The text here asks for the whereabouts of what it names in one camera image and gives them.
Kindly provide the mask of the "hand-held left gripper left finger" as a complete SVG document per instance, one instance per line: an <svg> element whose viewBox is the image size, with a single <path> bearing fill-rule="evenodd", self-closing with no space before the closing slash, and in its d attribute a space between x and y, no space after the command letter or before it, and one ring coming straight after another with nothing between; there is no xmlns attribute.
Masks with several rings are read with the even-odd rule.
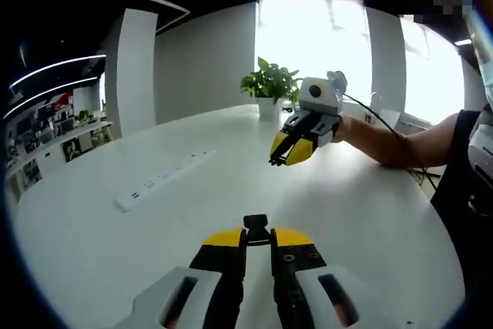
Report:
<svg viewBox="0 0 493 329"><path fill-rule="evenodd" d="M188 267L174 267L138 294L115 328L234 328L243 301L247 231L203 241Z"/></svg>

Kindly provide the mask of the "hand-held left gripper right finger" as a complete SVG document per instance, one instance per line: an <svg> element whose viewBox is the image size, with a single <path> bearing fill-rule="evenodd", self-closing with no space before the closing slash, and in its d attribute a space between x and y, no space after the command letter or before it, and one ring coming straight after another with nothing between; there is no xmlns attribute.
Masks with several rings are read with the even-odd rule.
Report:
<svg viewBox="0 0 493 329"><path fill-rule="evenodd" d="M347 269L328 265L305 234L270 231L273 297L283 328L388 328L371 290Z"/></svg>

